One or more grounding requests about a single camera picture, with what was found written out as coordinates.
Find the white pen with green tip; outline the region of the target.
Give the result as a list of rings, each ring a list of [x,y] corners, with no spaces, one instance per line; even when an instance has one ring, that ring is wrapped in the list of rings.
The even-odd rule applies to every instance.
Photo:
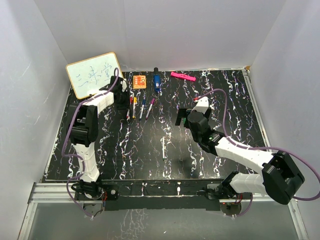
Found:
[[[161,143],[162,143],[162,159],[164,161],[166,159],[166,155],[165,155],[165,137],[164,136],[161,139]]]

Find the white pen with blue tip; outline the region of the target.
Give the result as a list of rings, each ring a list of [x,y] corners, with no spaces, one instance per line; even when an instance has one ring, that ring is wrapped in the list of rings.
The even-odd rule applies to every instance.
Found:
[[[146,105],[146,97],[143,97],[141,108],[140,108],[140,114],[139,114],[139,120],[140,121],[142,120],[142,117],[143,117],[143,112],[144,112],[145,105]]]

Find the white pen with yellow tip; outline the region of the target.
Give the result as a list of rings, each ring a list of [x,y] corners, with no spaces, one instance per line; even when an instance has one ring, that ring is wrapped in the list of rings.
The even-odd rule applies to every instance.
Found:
[[[135,119],[136,118],[136,106],[137,106],[137,97],[135,96],[133,98],[133,106],[132,106],[132,118]]]

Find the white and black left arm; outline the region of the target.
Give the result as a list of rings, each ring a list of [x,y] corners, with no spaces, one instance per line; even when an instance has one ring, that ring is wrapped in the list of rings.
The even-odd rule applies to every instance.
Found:
[[[78,182],[71,188],[93,200],[101,198],[105,192],[99,180],[95,141],[99,135],[99,115],[111,105],[118,110],[130,107],[129,84],[122,77],[112,76],[110,84],[101,87],[96,94],[78,105],[69,107],[72,117],[69,119],[66,139],[75,149],[74,156],[80,171]]]

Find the white pen with purple tip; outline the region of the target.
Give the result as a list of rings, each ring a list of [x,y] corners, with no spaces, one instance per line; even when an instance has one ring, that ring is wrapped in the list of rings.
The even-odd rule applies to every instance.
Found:
[[[155,98],[152,98],[150,105],[149,105],[149,108],[147,110],[146,116],[145,116],[145,120],[147,120],[149,118],[149,115],[150,115],[150,112],[151,112],[152,107],[154,105],[154,102],[155,102]]]

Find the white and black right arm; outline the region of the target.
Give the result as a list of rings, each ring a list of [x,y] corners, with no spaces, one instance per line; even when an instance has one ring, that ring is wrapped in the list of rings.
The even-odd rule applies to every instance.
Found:
[[[305,177],[292,157],[282,150],[272,153],[252,150],[242,143],[232,144],[222,132],[210,127],[210,113],[210,110],[202,113],[180,108],[175,125],[183,123],[203,151],[232,160],[254,171],[253,174],[233,171],[212,193],[230,199],[242,193],[268,195],[279,204],[288,204],[305,182]]]

